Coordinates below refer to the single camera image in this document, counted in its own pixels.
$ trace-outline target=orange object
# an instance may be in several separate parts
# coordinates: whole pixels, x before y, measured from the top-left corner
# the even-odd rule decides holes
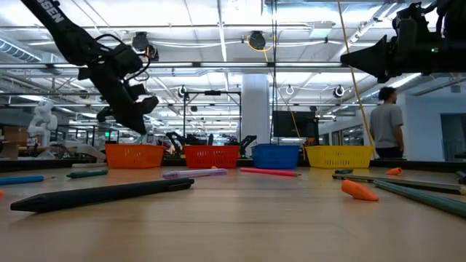
[[[379,201],[379,197],[372,193],[368,188],[350,180],[343,181],[341,190],[356,199],[368,200],[368,201]]]
[[[163,146],[138,144],[106,144],[107,163],[110,168],[160,167]]]
[[[393,168],[387,171],[387,175],[401,175],[403,170],[400,167]]]
[[[185,146],[188,168],[236,168],[240,146]]]

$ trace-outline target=white column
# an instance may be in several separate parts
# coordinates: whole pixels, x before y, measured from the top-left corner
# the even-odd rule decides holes
[[[242,128],[241,136],[257,135],[257,143],[270,139],[269,80],[267,74],[242,76]],[[250,146],[246,155],[251,155]]]

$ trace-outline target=wooden table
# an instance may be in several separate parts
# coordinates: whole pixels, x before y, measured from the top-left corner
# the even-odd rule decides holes
[[[1,174],[57,176],[0,188],[1,261],[465,260],[466,220],[377,188],[379,202],[354,200],[332,180],[333,170],[302,168],[301,178],[230,170],[197,178],[185,191],[38,215],[9,210],[42,192],[156,180],[179,169],[111,170],[77,180],[65,177],[69,169]],[[454,175],[406,175],[454,182]]]

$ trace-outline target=black screen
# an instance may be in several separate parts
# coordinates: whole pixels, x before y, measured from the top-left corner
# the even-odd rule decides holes
[[[296,126],[298,127],[299,137],[318,138],[318,120],[315,118],[315,112],[293,112]],[[297,138],[293,117],[290,111],[273,112],[274,137]]]

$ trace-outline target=red basket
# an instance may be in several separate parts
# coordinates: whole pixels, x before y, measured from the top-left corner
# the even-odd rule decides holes
[[[236,168],[240,146],[185,146],[189,168]]]
[[[163,146],[137,144],[106,144],[107,163],[110,168],[160,167]]]

